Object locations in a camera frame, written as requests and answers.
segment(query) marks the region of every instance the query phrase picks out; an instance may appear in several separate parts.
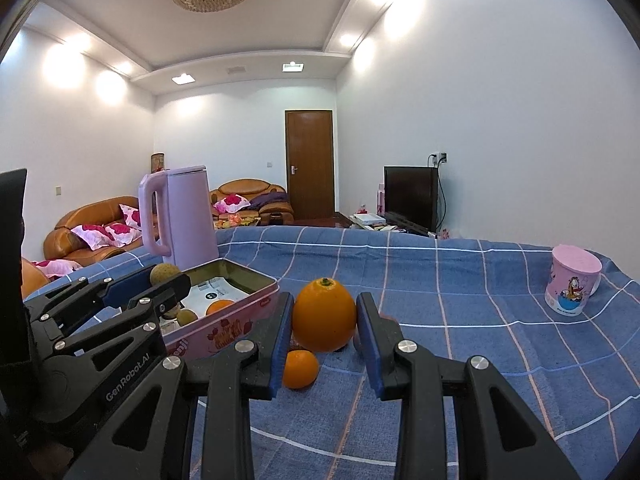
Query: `brown leather sofa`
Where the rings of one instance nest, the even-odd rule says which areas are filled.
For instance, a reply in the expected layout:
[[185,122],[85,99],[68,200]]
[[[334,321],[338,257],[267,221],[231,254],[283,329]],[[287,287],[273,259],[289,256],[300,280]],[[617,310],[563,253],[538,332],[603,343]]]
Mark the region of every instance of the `brown leather sofa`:
[[[215,204],[219,200],[231,195],[238,194],[244,196],[247,200],[252,200],[258,195],[263,193],[269,193],[271,191],[286,192],[282,186],[277,184],[270,184],[264,180],[257,180],[256,178],[241,178],[239,180],[232,180],[223,184],[218,189],[211,192],[211,203]],[[211,208],[211,213],[214,218],[220,218],[226,220],[228,214],[218,215],[215,208]],[[293,209],[289,202],[273,202],[260,208],[260,210],[240,210],[238,214],[241,218],[257,218],[260,217],[260,225],[269,225],[271,222],[282,222],[283,224],[293,224]]]
[[49,279],[45,276],[38,267],[33,265],[29,260],[22,259],[22,285],[20,286],[20,293],[22,299],[26,298],[32,292],[35,292],[39,288],[47,285]]
[[138,208],[138,199],[134,196],[119,196],[82,206],[64,215],[44,240],[44,257],[47,260],[73,260],[86,267],[140,247],[142,238],[121,248],[103,247],[92,251],[84,241],[71,232],[71,229],[83,224],[107,225],[124,222],[120,204]]

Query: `kettle handle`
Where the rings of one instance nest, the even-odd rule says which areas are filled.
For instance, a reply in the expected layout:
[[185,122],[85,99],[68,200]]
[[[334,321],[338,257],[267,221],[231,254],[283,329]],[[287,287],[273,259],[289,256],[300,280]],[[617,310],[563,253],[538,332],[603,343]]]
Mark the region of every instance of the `kettle handle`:
[[[140,205],[140,225],[142,225],[142,242],[149,254],[157,256],[171,256],[173,241],[171,240],[171,222],[166,202],[167,177],[159,172],[145,175],[138,188],[138,202]],[[154,218],[151,197],[156,194],[158,208],[158,230],[160,241],[154,237]]]

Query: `television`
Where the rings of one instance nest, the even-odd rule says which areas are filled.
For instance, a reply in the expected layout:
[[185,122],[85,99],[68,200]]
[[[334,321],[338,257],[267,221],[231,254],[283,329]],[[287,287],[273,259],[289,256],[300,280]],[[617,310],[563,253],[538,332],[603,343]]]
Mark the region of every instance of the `television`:
[[420,234],[438,225],[438,168],[385,166],[385,219]]

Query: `white wall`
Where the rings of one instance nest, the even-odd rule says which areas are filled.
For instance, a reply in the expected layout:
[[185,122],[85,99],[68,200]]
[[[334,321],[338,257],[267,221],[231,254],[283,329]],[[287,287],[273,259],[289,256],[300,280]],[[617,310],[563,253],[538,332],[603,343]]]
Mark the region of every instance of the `white wall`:
[[423,3],[338,76],[340,211],[375,203],[384,165],[446,151],[458,235],[578,244],[640,277],[640,51],[606,0]]
[[106,104],[95,91],[106,69],[85,57],[79,85],[59,88],[44,76],[55,45],[23,29],[0,64],[0,171],[28,169],[22,254],[30,260],[42,259],[45,236],[68,211],[137,195],[153,150],[152,95],[127,84],[121,103]]
[[[204,164],[211,189],[236,178],[287,187],[285,110],[332,110],[337,147],[335,82],[327,79],[243,81],[160,96],[154,147],[168,168]],[[338,205],[336,152],[334,164]]]

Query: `ceiling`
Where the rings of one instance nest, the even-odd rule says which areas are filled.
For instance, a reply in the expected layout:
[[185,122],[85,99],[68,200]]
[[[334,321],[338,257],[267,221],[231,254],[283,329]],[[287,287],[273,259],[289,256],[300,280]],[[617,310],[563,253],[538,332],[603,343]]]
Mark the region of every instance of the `ceiling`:
[[[242,80],[334,79],[392,3],[245,0],[201,13],[172,0],[42,0],[25,26],[73,48],[81,38],[80,52],[160,95]],[[304,70],[283,72],[291,61]],[[195,82],[172,81],[183,73]]]
[[61,0],[154,68],[257,50],[321,50],[344,0],[246,0],[189,12],[172,0]]

